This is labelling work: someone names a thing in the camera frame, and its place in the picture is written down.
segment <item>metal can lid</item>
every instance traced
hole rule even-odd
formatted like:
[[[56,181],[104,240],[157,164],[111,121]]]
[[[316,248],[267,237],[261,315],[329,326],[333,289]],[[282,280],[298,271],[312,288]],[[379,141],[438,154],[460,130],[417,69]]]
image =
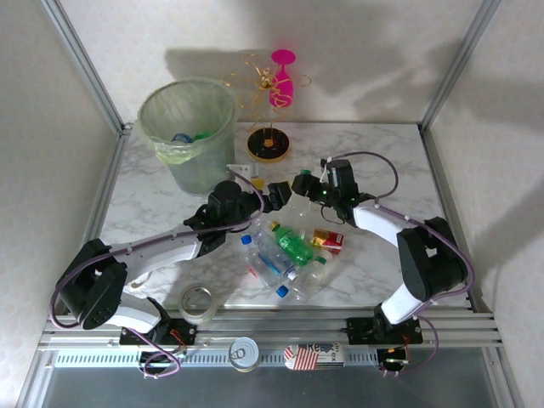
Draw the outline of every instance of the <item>metal can lid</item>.
[[[258,363],[258,345],[249,337],[237,338],[229,347],[229,361],[238,370],[253,368]]]

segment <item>black mounting bracket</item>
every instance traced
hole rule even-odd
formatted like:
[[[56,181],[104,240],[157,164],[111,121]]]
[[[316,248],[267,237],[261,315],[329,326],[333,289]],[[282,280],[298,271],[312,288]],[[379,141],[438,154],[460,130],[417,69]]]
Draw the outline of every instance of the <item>black mounting bracket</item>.
[[[149,338],[151,341],[154,341],[154,343],[157,343],[159,346],[179,346],[179,341],[170,333],[171,330],[175,330],[179,333],[179,336],[185,345],[192,346],[195,344],[196,326],[191,325],[183,319],[171,319],[167,332],[164,333],[160,341],[155,342],[153,340],[153,331],[148,334],[144,334],[143,336]],[[121,330],[119,345],[145,346],[147,343],[142,341],[139,337],[134,336],[131,331]]]
[[[347,327],[343,332],[348,334],[350,345],[375,345],[375,344],[422,344],[422,328],[419,320],[409,319],[399,325],[393,326],[385,333],[372,332],[375,327],[372,317],[350,317],[346,319]]]

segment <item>white wall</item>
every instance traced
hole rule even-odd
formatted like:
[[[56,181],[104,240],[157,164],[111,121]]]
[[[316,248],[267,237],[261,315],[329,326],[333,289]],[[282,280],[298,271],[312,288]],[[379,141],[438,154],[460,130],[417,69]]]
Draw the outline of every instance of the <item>white wall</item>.
[[[125,122],[175,78],[253,75],[288,47],[314,83],[288,120],[419,122],[481,0],[61,0]]]
[[[0,6],[2,407],[17,400],[115,143],[41,8]]]
[[[544,406],[544,2],[503,0],[432,127],[528,407]]]

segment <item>red wire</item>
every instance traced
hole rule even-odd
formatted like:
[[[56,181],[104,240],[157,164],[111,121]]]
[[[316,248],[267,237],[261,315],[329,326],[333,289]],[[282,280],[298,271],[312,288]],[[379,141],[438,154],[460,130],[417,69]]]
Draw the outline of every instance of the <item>red wire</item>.
[[[179,342],[181,345],[183,345],[183,346],[185,346],[185,347],[187,348],[187,344],[185,344],[184,341],[181,339],[181,334],[179,334],[179,331],[177,331],[176,329],[172,329],[172,330],[170,331],[170,334],[171,334],[176,340],[178,340],[178,342]]]

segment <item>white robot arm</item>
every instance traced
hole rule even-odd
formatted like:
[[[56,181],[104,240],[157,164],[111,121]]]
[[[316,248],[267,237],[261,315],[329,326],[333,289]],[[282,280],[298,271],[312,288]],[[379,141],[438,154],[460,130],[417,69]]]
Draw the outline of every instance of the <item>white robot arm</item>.
[[[301,172],[293,181],[293,192],[334,208],[342,221],[368,230],[399,249],[404,282],[375,308],[373,323],[378,336],[395,330],[434,296],[448,292],[467,279],[467,265],[443,241],[420,226],[414,227],[408,220],[394,218],[379,210],[380,206],[374,202],[376,197],[361,194],[348,160],[322,161],[322,166],[328,174],[328,183]],[[444,219],[432,218],[425,224],[455,245]]]

